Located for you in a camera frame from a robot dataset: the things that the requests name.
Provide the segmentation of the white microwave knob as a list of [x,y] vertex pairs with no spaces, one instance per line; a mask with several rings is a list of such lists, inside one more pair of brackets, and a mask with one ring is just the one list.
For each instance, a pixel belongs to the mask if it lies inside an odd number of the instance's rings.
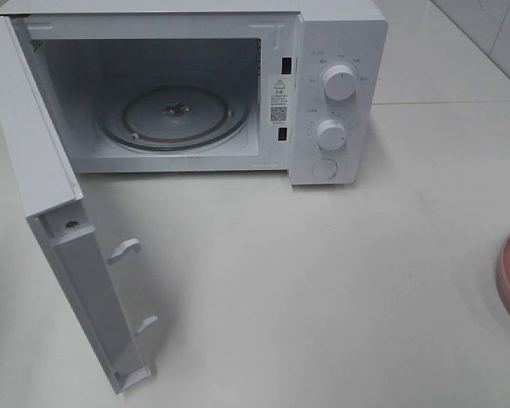
[[351,97],[357,89],[358,81],[358,71],[345,61],[330,65],[322,73],[324,93],[327,98],[335,101]]
[[338,120],[324,120],[316,129],[316,142],[322,150],[338,150],[348,138],[345,126]]

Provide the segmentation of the white microwave door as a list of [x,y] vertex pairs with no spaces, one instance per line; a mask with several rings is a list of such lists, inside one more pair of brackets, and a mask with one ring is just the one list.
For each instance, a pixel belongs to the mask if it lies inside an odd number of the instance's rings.
[[103,255],[60,139],[64,115],[51,80],[38,67],[42,56],[23,20],[0,16],[0,122],[25,219],[119,394],[150,377],[139,335],[158,319],[152,315],[140,326],[128,321],[110,267],[141,245],[126,240]]

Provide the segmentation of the glass microwave turntable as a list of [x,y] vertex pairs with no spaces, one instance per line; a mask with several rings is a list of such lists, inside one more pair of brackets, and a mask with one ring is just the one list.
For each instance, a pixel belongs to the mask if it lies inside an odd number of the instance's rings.
[[165,71],[111,83],[98,126],[108,138],[135,150],[194,150],[240,130],[257,99],[254,74]]

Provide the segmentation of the white microwave oven body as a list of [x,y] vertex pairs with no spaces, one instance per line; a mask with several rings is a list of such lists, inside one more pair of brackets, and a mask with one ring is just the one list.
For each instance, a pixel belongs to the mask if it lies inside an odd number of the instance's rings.
[[284,171],[354,182],[388,23],[372,1],[8,1],[20,177]]

